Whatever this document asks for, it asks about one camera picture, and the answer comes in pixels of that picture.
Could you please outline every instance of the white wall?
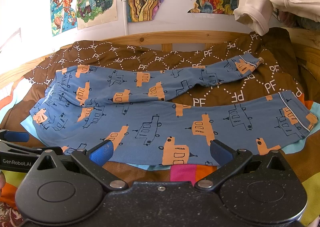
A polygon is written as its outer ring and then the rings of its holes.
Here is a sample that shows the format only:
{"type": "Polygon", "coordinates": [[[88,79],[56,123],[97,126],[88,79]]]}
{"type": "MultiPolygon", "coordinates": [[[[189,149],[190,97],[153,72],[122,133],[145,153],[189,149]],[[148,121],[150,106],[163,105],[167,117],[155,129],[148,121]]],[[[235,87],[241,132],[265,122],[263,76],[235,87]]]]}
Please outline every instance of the white wall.
{"type": "MultiPolygon", "coordinates": [[[[149,22],[130,23],[129,34],[167,30],[221,30],[250,32],[245,25],[235,22],[233,15],[188,14],[195,0],[164,0],[156,17],[149,22]]],[[[50,0],[0,0],[0,46],[21,28],[23,53],[20,63],[58,50],[76,40],[101,40],[124,35],[123,5],[117,0],[118,21],[82,30],[76,28],[55,37],[51,33],[50,0]]],[[[270,26],[278,26],[277,21],[270,26]]]]}

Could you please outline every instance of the pajama pants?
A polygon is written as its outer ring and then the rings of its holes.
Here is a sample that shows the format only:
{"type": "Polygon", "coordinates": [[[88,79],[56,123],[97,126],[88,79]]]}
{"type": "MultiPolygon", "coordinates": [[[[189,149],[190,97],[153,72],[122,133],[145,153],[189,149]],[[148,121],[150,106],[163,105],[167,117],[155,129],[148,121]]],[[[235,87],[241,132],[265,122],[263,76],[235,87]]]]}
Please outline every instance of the pajama pants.
{"type": "Polygon", "coordinates": [[[171,102],[195,84],[216,86],[248,76],[262,60],[250,54],[209,66],[129,72],[90,65],[57,71],[31,109],[42,142],[65,154],[113,142],[111,161],[210,164],[210,142],[266,154],[303,139],[317,118],[290,91],[241,104],[194,107],[171,102]]]}

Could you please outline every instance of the metal screw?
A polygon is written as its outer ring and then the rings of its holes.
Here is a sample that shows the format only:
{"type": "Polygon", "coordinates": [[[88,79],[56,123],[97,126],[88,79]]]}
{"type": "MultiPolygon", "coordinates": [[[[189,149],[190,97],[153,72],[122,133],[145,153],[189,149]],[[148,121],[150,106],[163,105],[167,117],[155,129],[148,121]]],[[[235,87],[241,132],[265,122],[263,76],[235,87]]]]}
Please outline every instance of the metal screw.
{"type": "Polygon", "coordinates": [[[200,180],[197,184],[198,187],[202,188],[210,188],[213,186],[213,182],[211,180],[200,180]]]}
{"type": "Polygon", "coordinates": [[[157,189],[158,191],[165,191],[166,188],[164,186],[158,186],[157,189]]]}
{"type": "Polygon", "coordinates": [[[116,188],[116,189],[124,188],[125,185],[126,185],[126,182],[122,180],[113,180],[110,182],[110,187],[116,188]]]}

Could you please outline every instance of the brown comforter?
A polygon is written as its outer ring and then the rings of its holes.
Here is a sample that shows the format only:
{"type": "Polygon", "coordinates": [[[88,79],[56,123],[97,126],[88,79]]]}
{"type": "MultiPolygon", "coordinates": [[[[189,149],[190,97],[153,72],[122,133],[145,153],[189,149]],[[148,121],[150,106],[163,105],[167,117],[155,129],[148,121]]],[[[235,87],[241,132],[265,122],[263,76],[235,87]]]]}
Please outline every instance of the brown comforter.
{"type": "MultiPolygon", "coordinates": [[[[107,41],[80,41],[68,49],[59,50],[24,75],[33,83],[32,88],[21,102],[7,112],[0,126],[1,129],[25,131],[20,122],[29,116],[29,110],[44,97],[44,91],[54,78],[55,71],[65,67],[88,64],[131,71],[165,70],[209,65],[244,52],[262,57],[265,60],[264,65],[259,66],[247,78],[213,88],[196,86],[172,101],[194,106],[221,106],[291,90],[297,96],[304,94],[306,100],[320,102],[319,83],[302,64],[298,65],[289,34],[281,28],[272,28],[263,37],[251,33],[233,42],[224,42],[196,52],[166,53],[107,41]]],[[[310,136],[301,152],[285,155],[301,181],[320,171],[320,161],[317,159],[319,134],[317,132],[310,136]]],[[[33,136],[30,136],[26,145],[42,146],[33,136]]],[[[105,168],[128,182],[168,181],[170,178],[168,170],[150,172],[114,162],[107,163],[105,168]]]]}

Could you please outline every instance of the wooden bed frame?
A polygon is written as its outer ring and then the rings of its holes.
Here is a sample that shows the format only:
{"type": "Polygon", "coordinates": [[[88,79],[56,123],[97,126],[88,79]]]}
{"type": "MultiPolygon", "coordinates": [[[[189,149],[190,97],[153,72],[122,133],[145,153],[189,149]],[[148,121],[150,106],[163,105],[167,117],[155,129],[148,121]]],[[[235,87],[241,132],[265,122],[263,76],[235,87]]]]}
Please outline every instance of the wooden bed frame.
{"type": "MultiPolygon", "coordinates": [[[[320,33],[304,29],[286,29],[290,33],[296,57],[306,64],[314,77],[320,82],[320,33]]],[[[172,51],[173,43],[203,43],[205,44],[205,48],[210,48],[215,44],[222,43],[224,41],[232,41],[243,35],[245,34],[227,31],[164,31],[133,34],[106,40],[113,43],[134,46],[161,44],[163,51],[172,51]]],[[[63,46],[60,49],[68,48],[71,45],[72,44],[63,46]]],[[[18,80],[50,55],[51,54],[39,57],[16,69],[1,74],[0,89],[11,82],[18,80]]]]}

